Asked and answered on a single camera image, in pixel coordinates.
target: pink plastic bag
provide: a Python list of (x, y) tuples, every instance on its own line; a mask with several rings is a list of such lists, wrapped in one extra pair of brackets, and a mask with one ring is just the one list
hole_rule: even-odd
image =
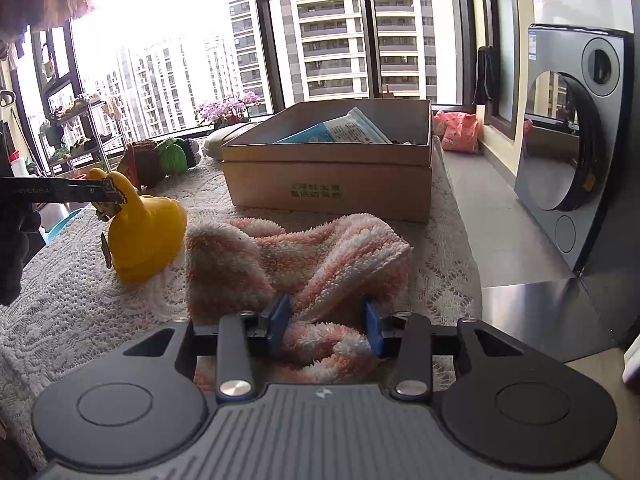
[(478, 152), (480, 125), (475, 114), (438, 111), (433, 117), (433, 133), (442, 138), (442, 149)]

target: yellow rubber duck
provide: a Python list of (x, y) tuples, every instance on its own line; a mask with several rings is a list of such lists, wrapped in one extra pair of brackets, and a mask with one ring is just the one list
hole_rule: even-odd
[(126, 199), (121, 204), (94, 203), (101, 219), (113, 217), (107, 242), (113, 267), (124, 282), (147, 280), (173, 261), (187, 227), (187, 213), (180, 202), (164, 196), (138, 196), (127, 177), (117, 171), (93, 168), (89, 178), (109, 179)]

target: pink and white towel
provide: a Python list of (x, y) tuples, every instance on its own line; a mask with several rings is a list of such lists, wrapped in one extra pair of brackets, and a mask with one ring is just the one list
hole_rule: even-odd
[[(291, 295), (284, 360), (273, 379), (335, 382), (376, 365), (358, 332), (363, 297), (391, 308), (408, 274), (411, 247), (369, 214), (343, 216), (286, 233), (274, 222), (228, 219), (188, 229), (187, 305), (195, 324), (223, 314), (259, 312), (275, 294)], [(212, 385), (213, 360), (201, 360), (196, 382)]]

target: black tool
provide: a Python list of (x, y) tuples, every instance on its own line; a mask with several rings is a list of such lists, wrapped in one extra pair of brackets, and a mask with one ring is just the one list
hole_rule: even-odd
[[(5, 168), (3, 174), (10, 172)], [(26, 233), (40, 227), (34, 203), (124, 201), (109, 179), (0, 177), (0, 304), (9, 305), (20, 294), (24, 257), (30, 250)], [(32, 252), (39, 248), (31, 247)]]
[[(433, 326), (364, 308), (379, 384), (259, 385), (252, 356), (274, 356), (289, 317), (279, 297), (218, 326), (172, 322), (48, 386), (33, 429), (53, 460), (43, 479), (612, 478), (597, 461), (616, 427), (598, 384), (472, 318)], [(216, 355), (217, 390), (192, 382)], [(434, 392), (432, 354), (456, 382)]]

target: gray cushion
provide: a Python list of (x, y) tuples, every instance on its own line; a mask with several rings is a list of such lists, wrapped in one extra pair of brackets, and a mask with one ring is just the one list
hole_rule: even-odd
[(202, 152), (205, 155), (210, 156), (211, 158), (222, 160), (222, 150), (220, 150), (220, 146), (222, 146), (225, 142), (229, 142), (230, 140), (235, 139), (237, 136), (245, 133), (254, 126), (255, 124), (251, 123), (241, 123), (220, 128), (215, 132), (209, 134), (207, 140), (204, 141)]

